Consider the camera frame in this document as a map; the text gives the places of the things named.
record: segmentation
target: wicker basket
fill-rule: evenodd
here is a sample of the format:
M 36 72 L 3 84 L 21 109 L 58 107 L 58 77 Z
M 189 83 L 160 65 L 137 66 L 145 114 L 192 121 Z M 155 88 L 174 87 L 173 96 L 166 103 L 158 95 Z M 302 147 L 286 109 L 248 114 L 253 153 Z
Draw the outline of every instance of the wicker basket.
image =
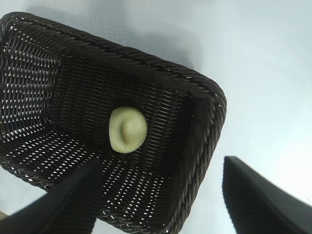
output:
M 178 233 L 224 123 L 220 87 L 31 14 L 10 13 L 0 26 L 0 165 L 48 191 L 98 157 L 98 218 L 128 233 Z M 109 117 L 119 106 L 138 108 L 149 125 L 145 143 L 127 155 L 109 143 Z

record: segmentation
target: green object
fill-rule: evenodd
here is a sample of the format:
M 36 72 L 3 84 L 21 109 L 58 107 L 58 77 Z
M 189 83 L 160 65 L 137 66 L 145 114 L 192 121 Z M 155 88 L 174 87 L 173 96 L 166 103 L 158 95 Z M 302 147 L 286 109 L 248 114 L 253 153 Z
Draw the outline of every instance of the green object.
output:
M 109 139 L 113 150 L 130 153 L 138 149 L 147 135 L 145 116 L 136 108 L 116 108 L 110 117 Z

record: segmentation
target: gray floor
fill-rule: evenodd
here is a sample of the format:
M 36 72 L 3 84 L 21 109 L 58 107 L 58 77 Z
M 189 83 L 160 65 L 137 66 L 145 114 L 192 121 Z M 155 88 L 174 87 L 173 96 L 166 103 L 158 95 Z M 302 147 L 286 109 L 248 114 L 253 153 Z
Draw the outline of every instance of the gray floor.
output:
M 187 65 L 228 99 L 222 137 L 182 234 L 234 234 L 221 191 L 225 155 L 312 204 L 312 1 L 10 0 L 27 11 Z M 0 210 L 44 192 L 0 169 Z M 121 234 L 97 222 L 95 234 Z

